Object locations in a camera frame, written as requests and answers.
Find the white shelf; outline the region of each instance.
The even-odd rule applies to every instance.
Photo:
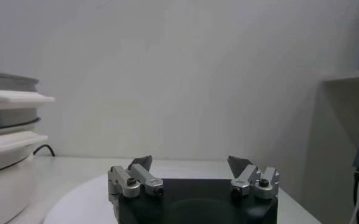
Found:
[[[359,82],[359,70],[344,75],[333,75],[325,78],[323,82]]]

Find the white wall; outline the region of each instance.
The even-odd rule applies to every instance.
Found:
[[[58,155],[243,156],[299,198],[316,81],[356,67],[358,6],[0,0],[0,71],[57,98],[38,131]]]

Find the countertop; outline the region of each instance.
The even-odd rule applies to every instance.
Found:
[[[43,223],[45,215],[67,192],[94,177],[107,173],[114,165],[126,167],[131,159],[116,158],[72,158],[72,157],[35,157],[35,178],[37,186],[32,200],[9,224]],[[151,172],[157,169],[173,170],[173,178],[232,178],[228,163],[225,161],[179,161],[154,160]],[[301,205],[282,189],[279,191],[278,223],[317,224],[317,221]]]

